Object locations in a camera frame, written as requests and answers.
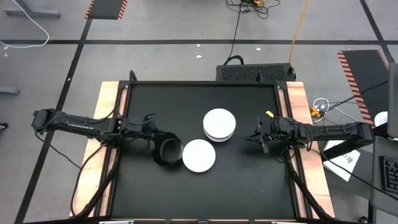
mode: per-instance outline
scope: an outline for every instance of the white plate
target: white plate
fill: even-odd
[[[387,111],[380,112],[374,117],[374,125],[376,127],[380,126],[386,123],[387,119],[388,119],[388,112]]]
[[[218,139],[218,138],[213,138],[213,137],[211,137],[211,136],[206,132],[206,130],[205,130],[204,128],[203,128],[203,130],[204,130],[206,136],[207,136],[210,140],[215,141],[215,142],[227,141],[227,140],[234,134],[234,133],[230,134],[227,138]]]
[[[236,120],[228,110],[213,109],[203,118],[203,128],[211,137],[224,139],[234,133]]]
[[[184,147],[182,161],[191,171],[204,172],[216,161],[216,151],[209,142],[196,139]]]

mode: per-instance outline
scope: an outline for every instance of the hazard striped mat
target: hazard striped mat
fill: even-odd
[[[86,19],[121,20],[126,12],[128,0],[91,0]]]
[[[354,95],[388,79],[388,64],[378,50],[337,51],[349,87]],[[388,86],[383,85],[355,96],[365,123],[374,125],[374,117],[388,110]]]

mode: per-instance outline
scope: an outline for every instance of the black cup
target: black cup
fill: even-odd
[[[184,146],[175,134],[156,133],[154,141],[152,157],[158,165],[171,166],[181,160]]]

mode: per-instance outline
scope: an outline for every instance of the yellow tag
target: yellow tag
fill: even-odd
[[[273,113],[271,113],[271,111],[267,111],[266,112],[266,114],[268,114],[271,118],[273,118],[274,117],[274,114]]]

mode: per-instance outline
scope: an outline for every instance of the black electronic device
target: black electronic device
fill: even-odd
[[[379,159],[383,189],[398,194],[398,159],[387,156]]]
[[[290,63],[219,65],[216,69],[216,81],[256,81],[259,75],[265,82],[296,80]]]

